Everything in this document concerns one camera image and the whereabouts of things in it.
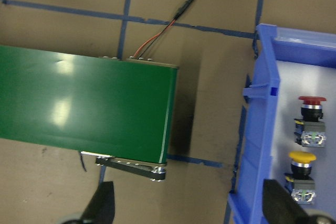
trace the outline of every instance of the blue crate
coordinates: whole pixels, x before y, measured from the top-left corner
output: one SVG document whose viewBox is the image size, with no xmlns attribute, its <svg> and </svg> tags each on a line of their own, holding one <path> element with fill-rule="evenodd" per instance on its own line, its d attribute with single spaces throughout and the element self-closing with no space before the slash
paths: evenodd
<svg viewBox="0 0 336 224">
<path fill-rule="evenodd" d="M 245 148 L 236 193 L 228 197 L 237 224 L 267 223 L 262 213 L 262 184 L 270 178 L 272 164 L 280 85 L 276 60 L 336 68 L 336 35 L 266 24 L 257 29 L 263 50 L 255 64 L 252 84 L 243 91 L 249 97 Z"/>
</svg>

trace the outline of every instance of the yellow mushroom button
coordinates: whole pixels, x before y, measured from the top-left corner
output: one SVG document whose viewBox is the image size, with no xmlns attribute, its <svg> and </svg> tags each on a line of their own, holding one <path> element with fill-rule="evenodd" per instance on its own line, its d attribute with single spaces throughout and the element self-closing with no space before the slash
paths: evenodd
<svg viewBox="0 0 336 224">
<path fill-rule="evenodd" d="M 316 156 L 309 152 L 290 152 L 289 157 L 291 157 L 294 162 L 302 164 L 309 164 L 311 161 L 316 160 Z"/>
</svg>

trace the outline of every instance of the green surface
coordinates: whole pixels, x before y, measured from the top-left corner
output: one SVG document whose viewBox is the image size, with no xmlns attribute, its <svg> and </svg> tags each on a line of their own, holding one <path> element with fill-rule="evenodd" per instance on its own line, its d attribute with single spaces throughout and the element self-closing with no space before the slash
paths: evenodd
<svg viewBox="0 0 336 224">
<path fill-rule="evenodd" d="M 0 46 L 0 137 L 165 163 L 176 73 Z"/>
</svg>

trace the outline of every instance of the red wire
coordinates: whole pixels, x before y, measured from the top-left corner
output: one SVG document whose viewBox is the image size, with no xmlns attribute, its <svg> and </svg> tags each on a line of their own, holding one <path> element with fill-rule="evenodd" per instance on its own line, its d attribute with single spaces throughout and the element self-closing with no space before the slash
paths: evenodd
<svg viewBox="0 0 336 224">
<path fill-rule="evenodd" d="M 165 29 L 165 31 L 171 27 L 176 20 L 173 20 L 170 22 L 170 24 L 167 26 L 167 28 Z M 136 56 L 139 54 L 139 52 L 142 50 L 142 48 L 144 48 L 144 46 L 146 46 L 149 42 L 151 42 L 153 39 L 155 39 L 156 37 L 158 37 L 163 31 L 159 32 L 158 34 L 154 35 L 152 38 L 150 38 L 149 40 L 147 40 L 144 44 L 142 44 L 137 51 L 134 53 L 133 57 L 136 58 Z"/>
</svg>

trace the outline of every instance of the blue plastic bin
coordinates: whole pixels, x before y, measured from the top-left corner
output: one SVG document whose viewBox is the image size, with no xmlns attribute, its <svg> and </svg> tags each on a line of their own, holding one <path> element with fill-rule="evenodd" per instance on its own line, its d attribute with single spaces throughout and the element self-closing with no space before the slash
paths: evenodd
<svg viewBox="0 0 336 224">
<path fill-rule="evenodd" d="M 228 198 L 237 224 L 267 223 L 262 213 L 262 184 L 270 178 L 272 164 L 280 84 L 276 60 L 336 68 L 336 35 L 266 24 L 257 29 L 263 50 L 255 64 L 252 85 L 243 92 L 250 98 L 245 147 L 237 190 Z"/>
</svg>

